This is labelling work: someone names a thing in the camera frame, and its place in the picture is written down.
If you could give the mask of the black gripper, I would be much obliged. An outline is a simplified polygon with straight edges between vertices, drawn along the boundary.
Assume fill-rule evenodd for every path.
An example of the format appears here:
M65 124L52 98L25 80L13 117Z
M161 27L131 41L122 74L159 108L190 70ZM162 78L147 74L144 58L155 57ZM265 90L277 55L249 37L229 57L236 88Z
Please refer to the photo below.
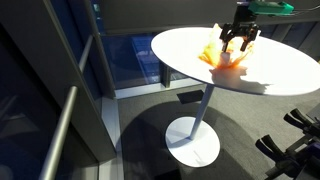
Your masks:
M222 51L226 52L229 42L237 34L247 34L243 37L243 43L240 50L244 52L247 46L256 39L260 31L253 31L258 28L256 24L257 15L254 14L247 6L238 6L234 15L233 24L226 23L223 25L220 39L223 42Z

